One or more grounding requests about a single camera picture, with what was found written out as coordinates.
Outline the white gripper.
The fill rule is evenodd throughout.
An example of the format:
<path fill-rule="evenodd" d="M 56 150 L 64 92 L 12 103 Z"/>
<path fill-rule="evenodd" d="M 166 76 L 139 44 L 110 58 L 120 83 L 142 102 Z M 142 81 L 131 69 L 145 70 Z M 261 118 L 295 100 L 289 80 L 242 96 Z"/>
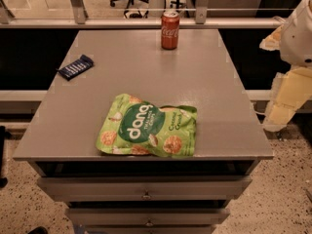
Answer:
<path fill-rule="evenodd" d="M 311 0 L 301 0 L 284 25 L 264 38 L 259 48 L 280 50 L 283 61 L 297 65 L 286 74 L 277 73 L 271 86 L 262 126 L 268 132 L 279 132 L 288 125 L 295 112 L 312 98 Z"/>

